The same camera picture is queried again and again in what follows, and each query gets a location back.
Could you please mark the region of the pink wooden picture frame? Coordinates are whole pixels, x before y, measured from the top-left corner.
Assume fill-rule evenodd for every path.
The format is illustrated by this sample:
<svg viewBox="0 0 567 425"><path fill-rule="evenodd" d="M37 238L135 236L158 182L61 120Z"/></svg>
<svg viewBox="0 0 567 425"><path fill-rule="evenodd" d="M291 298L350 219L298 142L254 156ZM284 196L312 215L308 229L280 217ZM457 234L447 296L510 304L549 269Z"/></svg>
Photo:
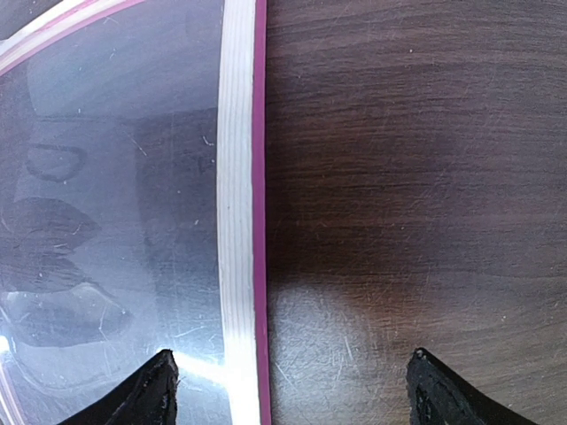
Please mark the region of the pink wooden picture frame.
<svg viewBox="0 0 567 425"><path fill-rule="evenodd" d="M82 13L117 1L4 1L1 76L25 50L37 51ZM265 57L267 5L221 1L216 226L223 384L228 424L271 421L266 312Z"/></svg>

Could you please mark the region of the clear acrylic sheet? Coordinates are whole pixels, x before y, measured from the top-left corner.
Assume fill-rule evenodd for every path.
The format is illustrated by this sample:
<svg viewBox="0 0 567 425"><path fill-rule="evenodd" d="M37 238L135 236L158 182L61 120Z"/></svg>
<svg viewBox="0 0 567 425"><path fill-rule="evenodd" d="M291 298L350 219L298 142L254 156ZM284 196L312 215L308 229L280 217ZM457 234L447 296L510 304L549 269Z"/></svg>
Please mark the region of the clear acrylic sheet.
<svg viewBox="0 0 567 425"><path fill-rule="evenodd" d="M1 76L1 421L58 424L157 352L177 422L228 424L221 1L117 1Z"/></svg>

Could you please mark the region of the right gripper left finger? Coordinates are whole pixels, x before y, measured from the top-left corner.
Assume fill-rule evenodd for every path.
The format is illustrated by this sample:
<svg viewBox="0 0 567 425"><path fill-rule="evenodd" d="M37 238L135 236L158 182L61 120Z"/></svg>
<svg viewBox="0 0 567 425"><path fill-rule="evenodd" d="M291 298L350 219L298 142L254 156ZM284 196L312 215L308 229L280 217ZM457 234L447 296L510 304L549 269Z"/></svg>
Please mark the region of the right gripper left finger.
<svg viewBox="0 0 567 425"><path fill-rule="evenodd" d="M164 349L92 405L63 425L175 425L179 370Z"/></svg>

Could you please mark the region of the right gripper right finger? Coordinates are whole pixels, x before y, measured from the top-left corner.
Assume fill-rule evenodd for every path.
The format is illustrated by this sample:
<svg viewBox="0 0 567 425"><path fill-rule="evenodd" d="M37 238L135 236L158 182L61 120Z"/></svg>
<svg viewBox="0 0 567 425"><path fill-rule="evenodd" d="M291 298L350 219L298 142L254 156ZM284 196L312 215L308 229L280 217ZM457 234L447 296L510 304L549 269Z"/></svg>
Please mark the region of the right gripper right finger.
<svg viewBox="0 0 567 425"><path fill-rule="evenodd" d="M412 424L530 424L532 421L492 400L423 347L407 368Z"/></svg>

